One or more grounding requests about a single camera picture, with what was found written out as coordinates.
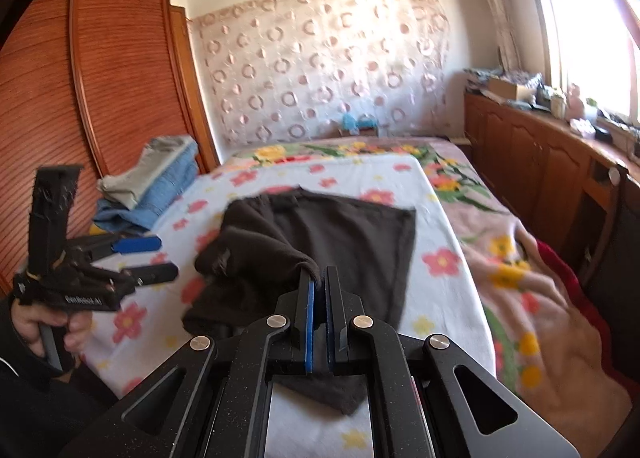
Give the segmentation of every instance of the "floral blanket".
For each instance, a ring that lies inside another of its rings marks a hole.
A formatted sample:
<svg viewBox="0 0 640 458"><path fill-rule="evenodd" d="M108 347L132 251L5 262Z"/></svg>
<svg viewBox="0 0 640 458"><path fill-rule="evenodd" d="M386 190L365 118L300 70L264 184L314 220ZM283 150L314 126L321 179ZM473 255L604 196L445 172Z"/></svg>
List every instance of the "floral blanket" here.
<svg viewBox="0 0 640 458"><path fill-rule="evenodd" d="M603 369L610 370L606 330L596 328L600 320L573 273L500 204L453 144L350 138L271 145L241 152L221 170L388 152L415 156L443 205L492 332L498 379L583 458L596 457L631 408L627 390ZM427 263L449 264L441 259Z"/></svg>

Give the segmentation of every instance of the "mattress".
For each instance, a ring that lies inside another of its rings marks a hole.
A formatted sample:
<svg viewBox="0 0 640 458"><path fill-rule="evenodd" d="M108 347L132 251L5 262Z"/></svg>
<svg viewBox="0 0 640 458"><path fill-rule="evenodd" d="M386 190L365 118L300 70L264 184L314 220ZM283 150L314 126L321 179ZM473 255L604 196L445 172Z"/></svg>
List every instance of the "mattress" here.
<svg viewBox="0 0 640 458"><path fill-rule="evenodd" d="M408 154L297 157L262 167L233 163L200 176L160 218L156 253L114 255L100 266L173 261L180 276L137 290L118 313L96 313L82 358L118 395L140 383L190 338L181 317L204 286L193 268L198 251L218 233L233 199L294 186L416 210L416 240L398 332L420 339L446 333L495 375L495 353L476 287L449 220L417 159ZM369 408L351 416L274 386L268 457L370 457Z"/></svg>

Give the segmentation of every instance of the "wardrobe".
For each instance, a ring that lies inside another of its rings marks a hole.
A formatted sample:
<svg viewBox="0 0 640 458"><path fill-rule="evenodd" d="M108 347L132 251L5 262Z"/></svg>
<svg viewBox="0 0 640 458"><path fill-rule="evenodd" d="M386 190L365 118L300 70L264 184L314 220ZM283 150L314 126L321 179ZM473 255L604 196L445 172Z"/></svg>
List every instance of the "wardrobe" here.
<svg viewBox="0 0 640 458"><path fill-rule="evenodd" d="M132 167L154 136L190 134L217 158L184 10L169 0L34 0L0 50L0 288L27 254L40 165L82 164L68 236L85 234L96 180Z"/></svg>

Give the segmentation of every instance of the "metal pivot bolt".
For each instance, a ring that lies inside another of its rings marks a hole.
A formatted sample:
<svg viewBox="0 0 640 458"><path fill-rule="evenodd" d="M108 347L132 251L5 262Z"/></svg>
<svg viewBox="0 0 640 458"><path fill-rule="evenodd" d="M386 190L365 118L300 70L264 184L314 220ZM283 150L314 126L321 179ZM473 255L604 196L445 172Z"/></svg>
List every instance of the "metal pivot bolt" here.
<svg viewBox="0 0 640 458"><path fill-rule="evenodd" d="M429 337L429 345L436 350L446 350L449 348L451 341L446 335L432 335Z"/></svg>
<svg viewBox="0 0 640 458"><path fill-rule="evenodd" d="M271 328L282 328L287 323L284 315L272 315L267 319L267 324Z"/></svg>
<svg viewBox="0 0 640 458"><path fill-rule="evenodd" d="M373 326L373 319L368 315L358 315L353 318L353 324L358 328L370 328Z"/></svg>
<svg viewBox="0 0 640 458"><path fill-rule="evenodd" d="M209 346L211 345L211 340L204 335L198 335L197 337L194 337L193 339L191 339L191 342L189 343L189 345L191 346L192 350L201 352L209 348Z"/></svg>

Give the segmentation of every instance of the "stack of folded clothes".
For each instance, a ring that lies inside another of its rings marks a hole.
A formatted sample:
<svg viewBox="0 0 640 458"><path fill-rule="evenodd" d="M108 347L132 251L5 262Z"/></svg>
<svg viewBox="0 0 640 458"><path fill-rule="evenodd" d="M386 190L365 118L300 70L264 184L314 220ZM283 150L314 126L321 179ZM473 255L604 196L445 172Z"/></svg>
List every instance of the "stack of folded clothes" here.
<svg viewBox="0 0 640 458"><path fill-rule="evenodd" d="M159 136L145 145L135 167L98 180L94 223L104 231L143 234L198 174L198 146L189 135Z"/></svg>

